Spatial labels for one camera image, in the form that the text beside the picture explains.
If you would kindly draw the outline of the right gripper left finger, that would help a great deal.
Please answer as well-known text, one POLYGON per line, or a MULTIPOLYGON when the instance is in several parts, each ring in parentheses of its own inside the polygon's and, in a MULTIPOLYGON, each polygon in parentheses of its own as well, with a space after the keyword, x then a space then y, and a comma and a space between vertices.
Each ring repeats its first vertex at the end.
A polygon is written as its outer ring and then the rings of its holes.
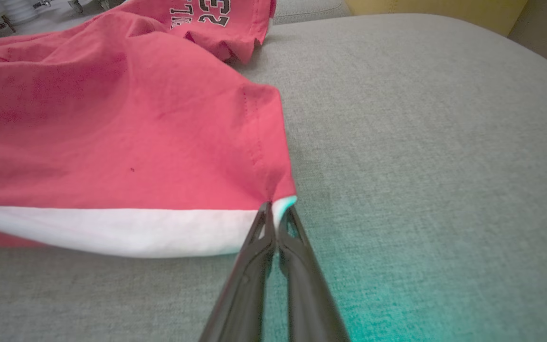
POLYGON ((265 284, 276 251, 272 204, 261 206, 226 280, 200 342, 260 342, 265 284))

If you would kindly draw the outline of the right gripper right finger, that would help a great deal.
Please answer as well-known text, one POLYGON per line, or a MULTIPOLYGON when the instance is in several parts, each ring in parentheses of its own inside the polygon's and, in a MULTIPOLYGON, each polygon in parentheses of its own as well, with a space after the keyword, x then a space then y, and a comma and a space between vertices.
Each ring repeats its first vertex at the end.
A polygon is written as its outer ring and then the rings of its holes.
POLYGON ((294 206, 282 217, 277 242, 280 269, 287 279, 289 340, 351 341, 294 206))

